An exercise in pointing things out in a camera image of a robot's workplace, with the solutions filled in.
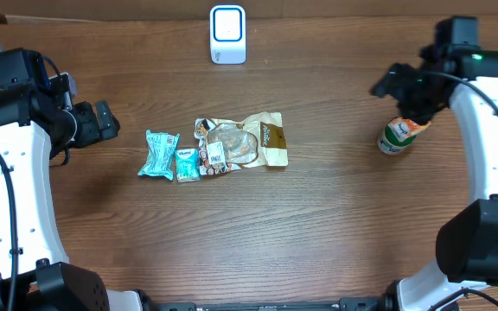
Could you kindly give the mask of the orange tissue pack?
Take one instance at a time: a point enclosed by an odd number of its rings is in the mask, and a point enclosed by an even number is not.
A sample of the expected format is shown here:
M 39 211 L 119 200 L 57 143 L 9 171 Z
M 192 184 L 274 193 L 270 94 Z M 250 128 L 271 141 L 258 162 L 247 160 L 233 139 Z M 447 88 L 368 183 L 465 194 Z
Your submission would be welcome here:
M 431 121 L 426 124 L 418 124 L 409 118 L 395 117 L 387 124 L 387 127 L 391 130 L 395 138 L 402 143 L 410 138 L 414 138 L 430 125 Z

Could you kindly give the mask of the green lid seasoning jar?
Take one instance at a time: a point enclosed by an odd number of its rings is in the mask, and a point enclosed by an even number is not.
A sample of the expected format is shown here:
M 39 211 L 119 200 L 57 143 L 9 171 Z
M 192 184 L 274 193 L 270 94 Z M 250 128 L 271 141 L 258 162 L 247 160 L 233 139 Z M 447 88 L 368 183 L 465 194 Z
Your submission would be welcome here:
M 395 138 L 391 130 L 387 127 L 387 124 L 378 135 L 377 145 L 382 153 L 394 156 L 406 149 L 416 137 L 401 143 Z

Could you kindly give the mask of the teal snack wrapper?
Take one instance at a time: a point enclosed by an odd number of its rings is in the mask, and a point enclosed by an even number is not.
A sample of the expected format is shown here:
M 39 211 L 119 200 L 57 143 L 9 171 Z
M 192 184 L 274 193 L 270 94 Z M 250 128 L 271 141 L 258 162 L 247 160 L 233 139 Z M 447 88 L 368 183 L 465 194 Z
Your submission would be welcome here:
M 148 145 L 148 155 L 145 164 L 137 173 L 139 176 L 164 177 L 169 181 L 174 179 L 171 169 L 172 159 L 180 138 L 164 132 L 145 132 Z

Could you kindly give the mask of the teal tissue pack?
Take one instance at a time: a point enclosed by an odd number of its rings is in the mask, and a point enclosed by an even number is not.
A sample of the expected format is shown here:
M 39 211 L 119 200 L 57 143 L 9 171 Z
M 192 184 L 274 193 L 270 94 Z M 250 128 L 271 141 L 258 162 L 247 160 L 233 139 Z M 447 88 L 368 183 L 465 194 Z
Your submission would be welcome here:
M 179 183 L 198 181 L 201 178 L 198 150 L 179 149 L 175 153 L 176 179 Z

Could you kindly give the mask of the brown white snack bag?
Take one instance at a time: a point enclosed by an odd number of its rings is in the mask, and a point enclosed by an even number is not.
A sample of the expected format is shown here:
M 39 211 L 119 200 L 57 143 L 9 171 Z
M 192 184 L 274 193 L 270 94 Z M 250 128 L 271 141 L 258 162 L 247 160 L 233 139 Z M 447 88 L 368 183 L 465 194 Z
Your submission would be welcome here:
M 285 167 L 288 152 L 282 114 L 263 111 L 242 121 L 198 118 L 201 175 L 222 175 L 245 168 Z

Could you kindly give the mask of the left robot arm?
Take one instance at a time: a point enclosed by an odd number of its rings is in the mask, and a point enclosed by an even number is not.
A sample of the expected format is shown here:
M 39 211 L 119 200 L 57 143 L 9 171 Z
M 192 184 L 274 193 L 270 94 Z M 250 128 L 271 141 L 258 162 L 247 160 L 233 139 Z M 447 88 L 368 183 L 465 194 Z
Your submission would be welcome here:
M 73 82 L 23 48 L 0 52 L 0 310 L 150 310 L 141 290 L 108 289 L 71 265 L 54 216 L 51 160 L 109 140 L 108 104 L 74 104 Z

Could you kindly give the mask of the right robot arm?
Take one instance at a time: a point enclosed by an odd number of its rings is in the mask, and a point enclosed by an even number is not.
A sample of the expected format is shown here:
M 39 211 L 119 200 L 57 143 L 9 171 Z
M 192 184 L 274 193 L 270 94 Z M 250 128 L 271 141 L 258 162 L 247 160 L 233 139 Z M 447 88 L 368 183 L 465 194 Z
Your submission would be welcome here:
M 459 124 L 469 171 L 470 203 L 443 225 L 435 259 L 393 284 L 379 310 L 455 310 L 466 295 L 498 287 L 498 51 L 480 47 L 478 21 L 453 16 L 439 22 L 422 64 L 395 63 L 372 87 L 397 102 L 388 129 L 409 139 L 441 110 Z

